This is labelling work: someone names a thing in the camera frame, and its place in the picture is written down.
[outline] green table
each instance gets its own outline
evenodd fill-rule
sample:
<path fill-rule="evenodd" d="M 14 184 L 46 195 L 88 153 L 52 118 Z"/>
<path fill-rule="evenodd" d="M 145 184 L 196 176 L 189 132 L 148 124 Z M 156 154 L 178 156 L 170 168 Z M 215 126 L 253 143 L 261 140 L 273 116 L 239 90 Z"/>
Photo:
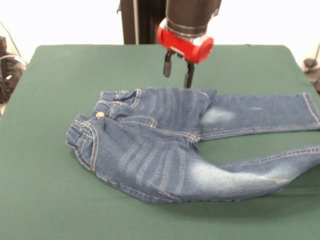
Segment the green table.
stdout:
<path fill-rule="evenodd" d="M 185 62 L 162 75 L 158 45 L 41 46 L 0 121 L 1 240 L 319 239 L 320 166 L 281 193 L 241 202 L 146 204 L 97 179 L 65 145 L 77 114 L 101 91 L 183 85 Z M 320 99 L 283 46 L 218 45 L 195 69 L 194 89 Z M 320 144 L 320 133 L 247 135 L 199 144 L 212 163 Z"/>

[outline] red gripper part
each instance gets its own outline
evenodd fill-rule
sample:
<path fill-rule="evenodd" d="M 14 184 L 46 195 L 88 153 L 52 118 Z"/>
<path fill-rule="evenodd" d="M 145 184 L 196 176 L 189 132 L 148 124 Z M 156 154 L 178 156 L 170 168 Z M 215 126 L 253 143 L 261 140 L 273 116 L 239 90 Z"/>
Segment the red gripper part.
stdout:
<path fill-rule="evenodd" d="M 205 61 L 214 47 L 212 37 L 208 37 L 200 46 L 197 46 L 160 26 L 157 31 L 157 40 L 169 51 L 180 51 L 187 61 L 195 64 Z"/>

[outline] jeans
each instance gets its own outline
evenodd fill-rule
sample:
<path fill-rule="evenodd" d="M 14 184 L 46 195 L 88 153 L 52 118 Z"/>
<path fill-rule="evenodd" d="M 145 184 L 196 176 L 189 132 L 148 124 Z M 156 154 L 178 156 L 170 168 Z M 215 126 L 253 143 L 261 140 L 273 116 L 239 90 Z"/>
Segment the jeans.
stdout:
<path fill-rule="evenodd" d="M 79 162 L 148 203 L 240 201 L 283 190 L 320 163 L 320 146 L 213 165 L 197 143 L 320 128 L 308 93 L 216 95 L 173 87 L 102 92 L 66 134 Z"/>

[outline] seam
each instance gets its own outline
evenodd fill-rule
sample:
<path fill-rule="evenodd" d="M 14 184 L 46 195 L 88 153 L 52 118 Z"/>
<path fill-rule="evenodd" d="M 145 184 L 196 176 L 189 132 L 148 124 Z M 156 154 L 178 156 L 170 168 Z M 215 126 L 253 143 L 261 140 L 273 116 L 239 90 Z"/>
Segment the seam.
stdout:
<path fill-rule="evenodd" d="M 88 128 L 89 126 L 91 126 L 91 123 L 88 121 L 79 121 L 79 120 L 75 119 L 73 121 L 73 125 L 80 127 L 80 128 Z"/>
<path fill-rule="evenodd" d="M 190 137 L 188 137 L 188 146 L 191 150 L 193 150 L 192 148 L 192 142 L 198 137 L 198 132 L 195 132 L 194 134 L 192 134 Z"/>
<path fill-rule="evenodd" d="M 96 165 L 96 158 L 97 158 L 97 153 L 98 153 L 98 148 L 99 148 L 99 139 L 98 139 L 98 134 L 96 128 L 91 125 L 89 129 L 92 132 L 93 136 L 93 143 L 92 143 L 92 154 L 91 154 L 91 159 L 90 159 L 90 166 L 91 166 L 91 171 L 94 173 L 95 172 L 95 165 Z"/>
<path fill-rule="evenodd" d="M 224 165 L 220 165 L 220 166 L 231 167 L 231 166 L 261 164 L 261 163 L 271 162 L 271 161 L 278 160 L 278 159 L 283 159 L 286 157 L 294 157 L 294 156 L 308 155 L 308 154 L 318 154 L 319 150 L 320 150 L 320 147 L 312 147 L 312 148 L 300 149 L 300 150 L 295 150 L 295 151 L 289 151 L 289 152 L 277 154 L 277 155 L 274 155 L 271 157 L 265 157 L 265 158 L 260 158 L 260 159 L 256 159 L 256 160 L 248 160 L 248 161 L 241 161 L 241 162 L 233 162 L 233 163 L 228 163 L 228 164 L 224 164 Z"/>
<path fill-rule="evenodd" d="M 155 128 L 155 127 L 151 127 L 150 125 L 147 125 L 145 123 L 141 123 L 141 122 L 136 122 L 136 121 L 125 121 L 125 122 L 121 122 L 122 124 L 128 124 L 128 123 L 133 123 L 133 124 L 141 124 L 144 126 L 147 126 L 149 128 L 152 128 L 153 130 L 156 130 L 158 132 L 164 133 L 164 134 L 169 134 L 169 135 L 179 135 L 179 136 L 183 136 L 186 138 L 190 137 L 190 134 L 187 133 L 183 133 L 183 132 L 178 132 L 178 131 L 170 131 L 170 130 L 164 130 L 164 129 L 160 129 L 160 128 Z"/>
<path fill-rule="evenodd" d="M 83 133 L 82 135 L 85 136 L 86 139 L 89 139 L 89 140 L 92 140 L 92 139 L 93 139 L 92 136 L 90 136 L 90 135 L 88 135 L 88 134 L 86 134 L 86 133 Z"/>
<path fill-rule="evenodd" d="M 298 98 L 302 94 L 301 93 L 293 93 L 293 94 L 259 94 L 259 95 L 215 95 L 215 99 L 253 99 L 253 98 Z"/>
<path fill-rule="evenodd" d="M 319 124 L 311 123 L 305 125 L 285 125 L 285 126 L 257 126 L 257 127 L 247 127 L 247 128 L 239 128 L 233 130 L 225 130 L 218 132 L 211 132 L 200 135 L 201 137 L 212 137 L 212 136 L 220 136 L 224 134 L 232 134 L 232 133 L 246 133 L 251 131 L 259 131 L 259 130 L 284 130 L 284 129 L 302 129 L 302 128 L 310 128 L 310 127 L 318 127 Z"/>
<path fill-rule="evenodd" d="M 141 192 L 141 191 L 139 191 L 139 190 L 137 190 L 137 189 L 134 189 L 134 188 L 132 188 L 132 187 L 129 187 L 129 186 L 127 186 L 127 185 L 124 185 L 124 184 L 122 184 L 122 183 L 119 183 L 119 182 L 114 182 L 114 181 L 110 181 L 110 180 L 107 180 L 107 179 L 105 179 L 104 177 L 102 177 L 102 176 L 100 176 L 100 175 L 98 175 L 98 174 L 96 174 L 99 178 L 101 178 L 102 180 L 104 180 L 105 182 L 107 182 L 107 183 L 111 183 L 111 184 L 115 184 L 115 185 L 120 185 L 120 186 L 122 186 L 122 187 L 125 187 L 125 188 L 128 188 L 128 189 L 130 189 L 130 190 L 134 190 L 134 191 L 136 191 L 136 192 L 138 192 L 138 193 L 140 193 L 140 194 L 142 194 L 142 195 L 144 195 L 144 196 L 147 196 L 147 197 L 149 197 L 149 198 L 153 198 L 153 199 L 159 199 L 159 200 L 163 200 L 163 201 L 166 201 L 166 202 L 173 202 L 173 200 L 167 200 L 167 199 L 164 199 L 164 198 L 160 198 L 160 197 L 156 197 L 156 196 L 151 196 L 151 195 L 148 195 L 148 194 L 146 194 L 146 193 L 144 193 L 144 192 Z"/>
<path fill-rule="evenodd" d="M 304 98 L 304 100 L 305 100 L 305 102 L 306 102 L 306 105 L 307 105 L 307 107 L 308 107 L 308 109 L 309 109 L 309 112 L 310 112 L 311 115 L 314 117 L 314 119 L 316 120 L 316 122 L 320 125 L 320 120 L 319 120 L 319 118 L 317 117 L 317 115 L 314 113 L 314 111 L 312 110 L 312 108 L 311 108 L 311 106 L 310 106 L 310 103 L 309 103 L 309 100 L 308 100 L 308 98 L 307 98 L 306 93 L 303 92 L 302 95 L 303 95 L 303 98 Z"/>
<path fill-rule="evenodd" d="M 83 144 L 82 144 L 82 147 L 81 147 L 81 150 L 80 150 L 80 155 L 81 155 L 81 158 L 84 160 L 84 157 L 83 157 L 83 151 L 84 151 L 84 148 L 85 148 L 85 144 L 87 143 L 87 138 L 84 140 Z"/>
<path fill-rule="evenodd" d="M 105 99 L 100 99 L 98 101 L 98 104 L 103 104 L 103 105 L 106 105 L 107 107 L 109 107 L 111 103 L 112 103 L 111 100 L 105 100 Z"/>
<path fill-rule="evenodd" d="M 133 103 L 129 106 L 129 108 L 133 109 L 137 106 L 139 100 L 140 100 L 140 96 L 141 96 L 141 89 L 137 89 L 136 90 L 136 95 L 135 95 L 135 98 L 134 98 L 134 101 Z"/>
<path fill-rule="evenodd" d="M 116 117 L 116 120 L 119 120 L 121 121 L 122 123 L 139 123 L 139 122 L 135 122 L 133 120 L 130 120 L 130 121 L 126 121 L 126 119 L 135 119 L 135 118 L 143 118 L 143 119 L 149 119 L 152 121 L 150 127 L 151 128 L 154 128 L 157 124 L 158 124 L 158 121 L 151 117 L 151 116 L 142 116 L 142 115 L 139 115 L 139 116 L 127 116 L 127 117 Z"/>
<path fill-rule="evenodd" d="M 110 106 L 109 114 L 107 115 L 108 118 L 111 119 L 115 115 L 115 108 L 116 108 L 116 105 L 112 103 Z"/>
<path fill-rule="evenodd" d="M 203 92 L 203 91 L 199 91 L 199 93 L 202 93 L 204 94 L 207 98 L 208 98 L 208 101 L 209 101 L 209 105 L 211 104 L 211 100 L 210 100 L 210 97 L 209 95 L 206 93 L 206 92 Z"/>
<path fill-rule="evenodd" d="M 167 193 L 166 191 L 163 191 L 163 190 L 158 191 L 158 194 L 165 195 L 165 196 L 172 198 L 172 199 L 175 199 L 175 200 L 180 200 L 179 198 L 171 196 L 169 193 Z"/>

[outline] button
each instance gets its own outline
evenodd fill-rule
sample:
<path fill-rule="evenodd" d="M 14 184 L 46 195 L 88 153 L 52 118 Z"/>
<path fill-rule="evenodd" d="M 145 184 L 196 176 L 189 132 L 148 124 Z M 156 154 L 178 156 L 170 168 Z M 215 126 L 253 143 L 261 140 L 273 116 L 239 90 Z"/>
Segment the button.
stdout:
<path fill-rule="evenodd" d="M 105 116 L 105 113 L 104 113 L 103 111 L 98 111 L 98 112 L 95 114 L 95 116 L 96 116 L 97 118 L 99 118 L 99 117 L 104 117 L 104 116 Z"/>

